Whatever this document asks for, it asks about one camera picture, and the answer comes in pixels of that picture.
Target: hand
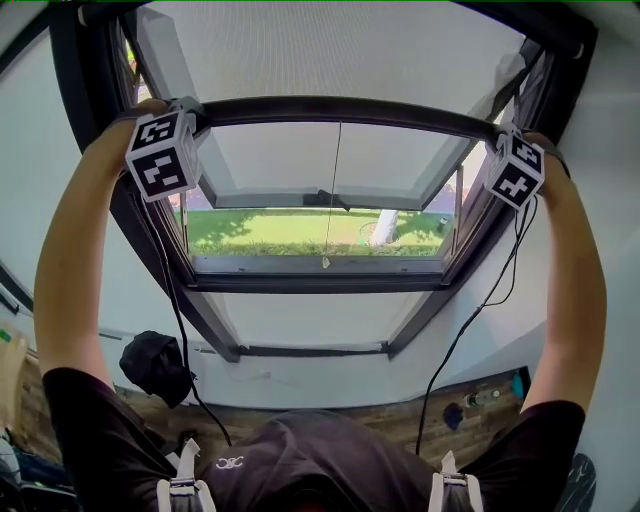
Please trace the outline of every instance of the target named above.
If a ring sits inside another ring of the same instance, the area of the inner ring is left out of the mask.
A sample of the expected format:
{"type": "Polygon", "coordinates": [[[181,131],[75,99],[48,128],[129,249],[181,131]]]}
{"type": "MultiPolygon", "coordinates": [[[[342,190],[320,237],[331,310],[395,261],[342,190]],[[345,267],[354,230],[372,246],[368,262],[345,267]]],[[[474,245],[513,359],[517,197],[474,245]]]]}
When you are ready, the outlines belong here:
{"type": "MultiPolygon", "coordinates": [[[[139,103],[137,108],[159,116],[164,114],[168,107],[164,101],[150,99],[139,103]]],[[[123,119],[113,124],[89,145],[84,152],[83,160],[90,158],[101,165],[106,165],[114,173],[120,172],[125,166],[124,156],[135,126],[135,119],[123,119]]]]}
{"type": "MultiPolygon", "coordinates": [[[[527,133],[524,135],[524,139],[527,142],[537,143],[541,147],[553,146],[553,143],[541,133],[527,133]]],[[[564,165],[551,153],[545,152],[544,154],[544,172],[545,178],[540,188],[540,195],[547,201],[555,202],[567,192],[575,191],[571,178],[567,176],[564,170],[564,165]]]]}

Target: grass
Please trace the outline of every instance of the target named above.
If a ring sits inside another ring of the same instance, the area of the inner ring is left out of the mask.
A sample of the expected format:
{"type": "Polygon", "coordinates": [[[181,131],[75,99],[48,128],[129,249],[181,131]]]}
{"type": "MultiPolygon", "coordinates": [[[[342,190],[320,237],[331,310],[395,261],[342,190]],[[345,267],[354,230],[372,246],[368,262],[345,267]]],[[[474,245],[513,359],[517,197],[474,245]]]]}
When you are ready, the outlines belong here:
{"type": "MultiPolygon", "coordinates": [[[[394,242],[374,249],[367,240],[378,216],[375,210],[334,210],[327,253],[433,256],[446,235],[436,230],[441,215],[401,212],[394,242]]],[[[328,218],[326,210],[315,209],[190,211],[189,249],[202,255],[322,255],[328,218]]]]}

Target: person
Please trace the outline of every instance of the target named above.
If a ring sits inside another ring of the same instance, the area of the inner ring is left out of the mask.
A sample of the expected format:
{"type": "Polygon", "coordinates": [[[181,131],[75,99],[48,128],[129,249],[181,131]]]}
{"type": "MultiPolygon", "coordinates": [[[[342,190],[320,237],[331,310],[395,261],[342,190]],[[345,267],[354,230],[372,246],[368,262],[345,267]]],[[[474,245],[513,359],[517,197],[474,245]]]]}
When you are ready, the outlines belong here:
{"type": "MultiPolygon", "coordinates": [[[[158,100],[141,106],[156,115],[166,109],[158,100]]],[[[109,203],[134,126],[115,123],[84,152],[51,221],[35,284],[44,390],[65,467],[88,512],[156,510],[158,481],[176,474],[114,392],[98,337],[109,203]]],[[[539,134],[527,137],[550,144],[539,134]]],[[[547,153],[545,166],[551,273],[544,350],[518,420],[461,468],[478,479],[487,512],[553,510],[604,346],[606,290],[591,228],[562,162],[547,153]]],[[[298,411],[237,442],[198,478],[218,511],[426,512],[434,471],[337,414],[298,411]]]]}

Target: wire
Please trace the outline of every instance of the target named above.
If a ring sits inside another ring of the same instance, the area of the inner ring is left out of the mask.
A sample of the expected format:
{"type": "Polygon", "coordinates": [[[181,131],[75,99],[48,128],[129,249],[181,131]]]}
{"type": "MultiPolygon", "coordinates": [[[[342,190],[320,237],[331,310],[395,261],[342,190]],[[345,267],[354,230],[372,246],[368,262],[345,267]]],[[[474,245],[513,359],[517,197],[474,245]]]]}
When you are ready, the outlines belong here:
{"type": "Polygon", "coordinates": [[[331,211],[333,210],[333,193],[336,189],[336,174],[338,173],[338,155],[340,154],[340,140],[342,139],[342,122],[338,125],[338,144],[336,146],[336,161],[333,164],[333,183],[331,184],[331,199],[329,200],[329,219],[327,220],[327,236],[324,240],[324,257],[329,249],[329,228],[331,227],[331,211]]]}
{"type": "Polygon", "coordinates": [[[149,215],[149,210],[147,209],[147,204],[144,202],[141,196],[136,195],[138,201],[140,203],[140,209],[144,213],[147,220],[147,227],[149,228],[149,232],[151,233],[151,238],[153,239],[153,244],[156,248],[156,252],[160,258],[160,266],[162,267],[162,274],[164,276],[164,281],[167,287],[167,293],[169,295],[169,300],[171,301],[171,306],[173,308],[173,312],[176,315],[176,319],[178,320],[178,326],[180,327],[180,335],[182,336],[182,358],[184,361],[184,366],[187,369],[189,374],[189,378],[191,380],[191,390],[193,391],[193,396],[196,401],[200,404],[200,406],[207,412],[207,414],[211,417],[213,421],[218,424],[220,430],[222,431],[222,435],[224,436],[225,441],[227,442],[227,446],[232,446],[231,438],[229,437],[229,433],[227,429],[224,427],[222,422],[216,417],[211,409],[207,407],[200,395],[198,394],[198,390],[196,389],[195,382],[193,381],[193,374],[191,373],[191,368],[189,367],[189,350],[187,344],[187,332],[185,331],[184,324],[182,322],[182,316],[180,314],[180,308],[178,307],[178,299],[176,298],[176,291],[173,287],[173,280],[171,279],[171,273],[169,272],[169,260],[167,258],[167,252],[164,249],[164,245],[162,244],[162,239],[160,238],[160,234],[155,227],[155,224],[151,220],[151,215],[149,215]]]}
{"type": "MultiPolygon", "coordinates": [[[[522,226],[520,226],[520,232],[518,233],[518,214],[516,213],[516,221],[513,224],[513,227],[515,229],[516,232],[516,240],[517,245],[515,247],[515,252],[513,255],[513,276],[511,278],[511,288],[509,288],[509,292],[507,293],[507,295],[505,296],[504,299],[502,299],[500,302],[492,302],[490,304],[487,304],[485,307],[489,307],[489,306],[499,306],[500,304],[504,304],[505,302],[507,302],[507,299],[511,296],[511,293],[513,292],[513,289],[516,285],[516,265],[518,263],[518,249],[520,248],[520,244],[522,243],[522,240],[524,239],[524,235],[527,234],[527,231],[529,231],[529,228],[531,227],[531,223],[533,222],[533,219],[536,218],[536,214],[538,213],[538,197],[534,196],[535,199],[535,205],[533,208],[533,215],[531,216],[531,219],[529,219],[529,222],[527,224],[527,227],[524,229],[524,233],[522,232],[522,226]]],[[[525,207],[525,213],[524,213],[524,219],[522,220],[522,224],[524,224],[526,218],[527,218],[527,213],[528,210],[525,207]]]]}
{"type": "Polygon", "coordinates": [[[529,231],[529,228],[531,227],[531,224],[533,223],[533,220],[534,220],[534,218],[536,216],[536,213],[538,212],[538,197],[534,196],[534,200],[535,200],[535,207],[534,207],[534,210],[533,210],[533,215],[531,216],[531,219],[527,223],[526,227],[525,227],[525,222],[527,222],[527,214],[529,213],[529,206],[530,206],[531,203],[528,203],[524,208],[524,215],[522,217],[522,223],[520,225],[520,231],[518,231],[518,226],[517,226],[518,215],[516,213],[516,219],[515,219],[516,241],[515,241],[515,243],[513,245],[513,249],[511,250],[511,253],[509,254],[509,257],[507,258],[506,263],[504,264],[504,266],[502,267],[502,270],[500,271],[500,274],[498,275],[498,279],[496,279],[495,284],[493,285],[493,287],[491,288],[491,290],[489,291],[489,293],[485,297],[484,301],[482,301],[482,304],[480,304],[480,306],[478,306],[476,308],[476,310],[471,314],[471,316],[469,316],[467,321],[464,324],[462,324],[462,327],[460,328],[460,330],[458,331],[458,334],[456,335],[456,337],[454,338],[453,342],[451,343],[451,346],[449,347],[449,350],[447,350],[447,353],[444,356],[444,359],[442,360],[442,363],[440,363],[440,366],[438,367],[436,372],[433,374],[433,377],[431,377],[431,380],[429,381],[429,385],[427,386],[427,392],[424,395],[424,402],[422,403],[422,412],[420,413],[420,424],[418,426],[418,439],[416,440],[416,450],[415,450],[416,451],[416,455],[420,455],[420,445],[422,444],[422,434],[424,432],[424,423],[425,423],[425,419],[426,419],[426,416],[427,416],[427,401],[429,399],[429,393],[431,392],[431,388],[433,387],[434,382],[438,378],[438,375],[440,374],[440,372],[442,371],[444,366],[449,361],[449,358],[451,357],[451,354],[453,354],[453,351],[456,348],[456,345],[458,344],[458,341],[460,340],[460,338],[462,337],[464,332],[467,330],[469,325],[471,325],[471,323],[476,319],[476,317],[482,312],[482,310],[485,307],[497,306],[498,304],[504,303],[511,296],[511,292],[513,292],[513,288],[515,286],[516,257],[518,255],[518,248],[520,247],[520,244],[522,243],[522,240],[524,239],[525,235],[527,234],[527,231],[529,231]],[[507,293],[507,296],[504,299],[502,299],[500,302],[495,302],[495,303],[488,304],[489,299],[491,298],[493,293],[496,291],[496,288],[498,288],[498,285],[500,284],[500,281],[502,280],[502,277],[504,276],[505,272],[509,268],[509,263],[511,263],[512,259],[514,260],[514,262],[513,262],[513,280],[511,282],[511,288],[509,289],[509,292],[507,293]]]}

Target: hat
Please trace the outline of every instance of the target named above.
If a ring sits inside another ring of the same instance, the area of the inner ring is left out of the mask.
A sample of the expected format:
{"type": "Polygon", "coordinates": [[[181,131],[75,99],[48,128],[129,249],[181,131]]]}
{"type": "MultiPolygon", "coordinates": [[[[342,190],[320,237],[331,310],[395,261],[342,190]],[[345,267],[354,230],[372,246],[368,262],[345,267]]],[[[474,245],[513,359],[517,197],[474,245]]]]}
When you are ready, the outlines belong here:
{"type": "Polygon", "coordinates": [[[177,340],[155,331],[138,334],[120,358],[127,378],[148,395],[158,395],[174,408],[191,389],[192,377],[182,364],[177,340]]]}

